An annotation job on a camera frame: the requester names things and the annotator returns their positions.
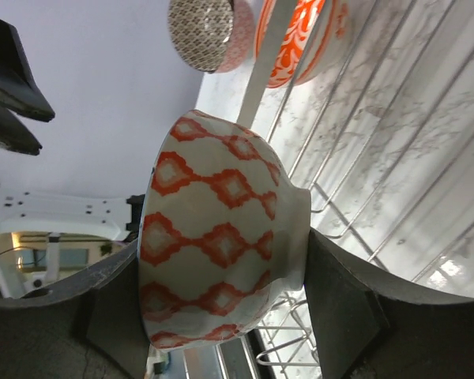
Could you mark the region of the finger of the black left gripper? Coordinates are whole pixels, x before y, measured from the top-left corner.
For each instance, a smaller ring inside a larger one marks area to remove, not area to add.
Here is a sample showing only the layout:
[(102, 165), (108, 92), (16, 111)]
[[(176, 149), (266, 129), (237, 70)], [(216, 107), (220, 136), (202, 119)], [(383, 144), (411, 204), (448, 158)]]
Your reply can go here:
[(0, 149), (38, 156), (41, 143), (30, 130), (8, 109), (0, 106)]
[(1, 19), (0, 104), (40, 122), (55, 117), (55, 111), (36, 85), (17, 29)]

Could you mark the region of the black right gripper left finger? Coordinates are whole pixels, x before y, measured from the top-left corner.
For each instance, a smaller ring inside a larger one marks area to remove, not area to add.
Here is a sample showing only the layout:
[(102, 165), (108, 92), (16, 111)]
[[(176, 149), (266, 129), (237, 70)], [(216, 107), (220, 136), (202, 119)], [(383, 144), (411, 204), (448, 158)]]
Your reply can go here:
[(142, 378), (149, 340), (137, 243), (22, 298), (0, 299), (0, 378)]

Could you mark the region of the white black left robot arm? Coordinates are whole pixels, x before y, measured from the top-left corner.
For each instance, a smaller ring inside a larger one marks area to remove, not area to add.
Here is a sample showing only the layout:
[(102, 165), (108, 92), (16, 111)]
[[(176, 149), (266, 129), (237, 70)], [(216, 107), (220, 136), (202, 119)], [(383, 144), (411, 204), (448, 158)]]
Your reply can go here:
[[(22, 117), (49, 122), (55, 112), (36, 85), (17, 29), (0, 19), (0, 149), (38, 156), (42, 145)], [(40, 231), (136, 238), (145, 197), (99, 199), (0, 186), (0, 234)]]

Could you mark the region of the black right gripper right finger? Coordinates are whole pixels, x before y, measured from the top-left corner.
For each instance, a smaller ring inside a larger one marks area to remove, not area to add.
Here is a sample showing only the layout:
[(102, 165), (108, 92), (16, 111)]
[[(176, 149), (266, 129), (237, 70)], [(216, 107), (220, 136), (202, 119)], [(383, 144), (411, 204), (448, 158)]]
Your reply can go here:
[(474, 298), (309, 235), (304, 288), (324, 378), (474, 378)]

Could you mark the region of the blue triangle pattern bowl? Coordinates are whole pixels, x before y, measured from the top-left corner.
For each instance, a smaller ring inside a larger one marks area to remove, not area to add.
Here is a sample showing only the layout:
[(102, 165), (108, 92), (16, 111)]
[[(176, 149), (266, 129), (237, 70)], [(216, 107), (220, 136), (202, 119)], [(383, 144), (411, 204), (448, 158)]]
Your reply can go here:
[(240, 337), (303, 286), (311, 194), (250, 129), (198, 110), (161, 146), (138, 236), (146, 336), (160, 351)]

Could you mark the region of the brown dotted pattern bowl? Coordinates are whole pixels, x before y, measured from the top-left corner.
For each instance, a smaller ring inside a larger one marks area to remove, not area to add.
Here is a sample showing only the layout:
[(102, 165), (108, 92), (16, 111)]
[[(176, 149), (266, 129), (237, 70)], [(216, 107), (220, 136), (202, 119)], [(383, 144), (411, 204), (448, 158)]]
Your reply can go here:
[(180, 58), (204, 73), (228, 73), (247, 59), (254, 39), (248, 1), (174, 0), (167, 26)]

